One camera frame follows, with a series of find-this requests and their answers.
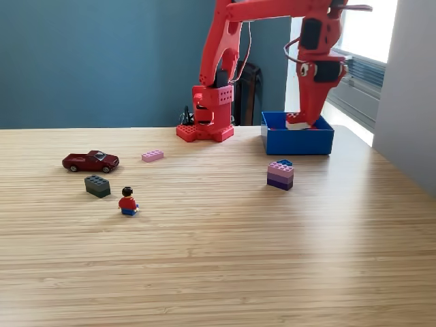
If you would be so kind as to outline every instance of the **red robotic arm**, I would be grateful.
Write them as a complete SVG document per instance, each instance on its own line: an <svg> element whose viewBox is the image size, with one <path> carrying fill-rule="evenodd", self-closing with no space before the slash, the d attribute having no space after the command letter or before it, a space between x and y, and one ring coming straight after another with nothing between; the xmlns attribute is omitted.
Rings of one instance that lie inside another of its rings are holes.
<svg viewBox="0 0 436 327"><path fill-rule="evenodd" d="M314 124L327 94L347 73L345 57L330 49L341 36L344 9L372 10L368 6L347 6L348 0L216 0L215 15L203 51L201 86L193 87L194 125L179 125L177 135L192 142L213 139L222 142L233 135L231 125L234 98L231 78L239 58L240 30L244 21L283 16L304 17L301 35L285 46L299 42L297 74L300 85L300 113L289 115L290 124Z"/></svg>

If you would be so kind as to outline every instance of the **white wall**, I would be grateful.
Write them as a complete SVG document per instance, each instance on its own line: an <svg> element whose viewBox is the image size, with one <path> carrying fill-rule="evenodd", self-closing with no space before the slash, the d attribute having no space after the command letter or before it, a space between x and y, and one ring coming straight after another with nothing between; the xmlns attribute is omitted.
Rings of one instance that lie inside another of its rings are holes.
<svg viewBox="0 0 436 327"><path fill-rule="evenodd" d="M435 0L399 0L373 146L436 196L435 23Z"/></svg>
<svg viewBox="0 0 436 327"><path fill-rule="evenodd" d="M302 18L291 18L291 36L290 40L295 40L301 34ZM298 56L298 44L294 44L289 49L291 57ZM297 64L287 61L287 80L286 80L286 112L300 112L300 87L298 86Z"/></svg>

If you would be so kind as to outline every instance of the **minifigure hair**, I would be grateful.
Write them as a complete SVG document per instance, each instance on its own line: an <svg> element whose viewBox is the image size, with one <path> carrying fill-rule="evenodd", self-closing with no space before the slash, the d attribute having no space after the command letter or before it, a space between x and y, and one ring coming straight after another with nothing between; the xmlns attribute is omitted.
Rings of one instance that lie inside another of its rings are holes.
<svg viewBox="0 0 436 327"><path fill-rule="evenodd" d="M123 196L131 196L134 192L134 189L132 189L129 186L126 186L125 188L123 188Z"/></svg>

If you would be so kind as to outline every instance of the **cable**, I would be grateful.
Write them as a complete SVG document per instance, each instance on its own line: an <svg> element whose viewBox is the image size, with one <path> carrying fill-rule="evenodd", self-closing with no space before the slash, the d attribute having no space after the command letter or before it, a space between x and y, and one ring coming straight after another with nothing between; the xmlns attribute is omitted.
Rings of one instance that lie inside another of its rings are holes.
<svg viewBox="0 0 436 327"><path fill-rule="evenodd" d="M290 61L293 61L293 62L295 62L295 63L306 63L307 61L302 61L302 60L295 59L295 58L292 58L291 56L289 56L289 51L288 51L288 49L291 47L292 44L295 44L295 43L297 43L297 42L299 42L299 41L300 41L300 38L297 37L294 41L291 41L291 42L287 43L287 44L283 47L283 50L285 51L285 56L286 56Z"/></svg>
<svg viewBox="0 0 436 327"><path fill-rule="evenodd" d="M230 81L229 81L229 84L233 84L233 83L236 83L236 82L239 81L239 78L240 78L240 77L242 76L242 74L243 74L243 70L244 70L244 68L245 68L245 64L247 63L248 56L250 55L250 50L251 50L251 41L252 41L252 39L251 39L251 22L248 22L248 33L249 33L249 37L250 37L250 43L249 43L249 45L248 45L247 53L245 54L245 58L244 58L244 61L243 61L243 66L242 66L242 67L240 68L240 70L239 70L238 77L236 77L235 80L230 80Z"/></svg>
<svg viewBox="0 0 436 327"><path fill-rule="evenodd" d="M358 10L360 12L372 12L373 8L370 5L337 5L332 7L339 10Z"/></svg>

